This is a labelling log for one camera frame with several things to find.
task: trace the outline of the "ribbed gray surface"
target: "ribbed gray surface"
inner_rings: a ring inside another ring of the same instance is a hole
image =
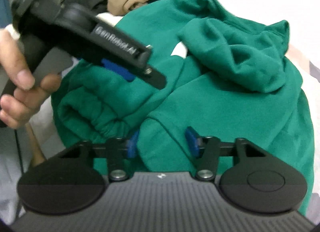
[[[314,225],[297,212],[259,217],[227,204],[214,185],[188,173],[136,173],[113,183],[91,207],[47,217],[29,212],[16,232],[310,232]]]

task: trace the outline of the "metal screw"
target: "metal screw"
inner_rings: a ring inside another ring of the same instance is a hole
[[[113,179],[122,179],[122,178],[124,178],[126,175],[127,175],[127,173],[126,173],[124,170],[121,170],[121,169],[113,170],[113,171],[111,171],[111,173],[110,173],[110,176],[111,176]]]
[[[197,172],[198,176],[202,179],[210,179],[213,177],[213,172],[208,169],[202,169]]]
[[[151,72],[152,72],[152,69],[151,69],[151,68],[147,68],[144,73],[145,73],[146,75],[148,75],[148,74],[150,74]]]

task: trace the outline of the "white fabric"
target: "white fabric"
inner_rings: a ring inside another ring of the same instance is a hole
[[[6,224],[11,224],[17,212],[18,195],[16,185],[21,177],[21,169],[14,131],[0,129],[0,218]],[[18,138],[22,155],[23,169],[30,164],[32,152],[24,129],[18,130]]]
[[[10,32],[10,34],[11,34],[13,39],[15,39],[15,40],[19,39],[20,34],[15,31],[14,27],[12,26],[12,24],[9,24],[8,26],[6,26],[5,29]]]
[[[123,16],[113,16],[108,12],[100,13],[97,15],[97,17],[113,27],[117,25],[117,23],[123,18]]]
[[[179,42],[173,49],[171,55],[178,55],[183,59],[186,59],[187,53],[188,53],[187,47],[182,42]]]

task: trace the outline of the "gray panel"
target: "gray panel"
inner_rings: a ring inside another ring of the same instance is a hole
[[[320,69],[310,62],[310,75],[320,82]]]
[[[298,212],[257,216],[231,206],[211,183],[188,173],[136,173],[112,183],[91,207],[66,216],[27,213],[16,232],[309,232],[314,225]]]
[[[320,196],[313,193],[311,196],[310,204],[308,206],[306,217],[314,224],[320,223]]]
[[[44,57],[33,73],[38,86],[47,74],[58,74],[73,65],[72,57],[65,51],[54,47]],[[0,66],[0,92],[4,90],[9,78],[4,68]]]

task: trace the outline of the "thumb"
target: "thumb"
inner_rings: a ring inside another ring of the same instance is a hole
[[[31,89],[35,79],[17,43],[7,30],[0,30],[0,64],[11,81],[23,90]]]

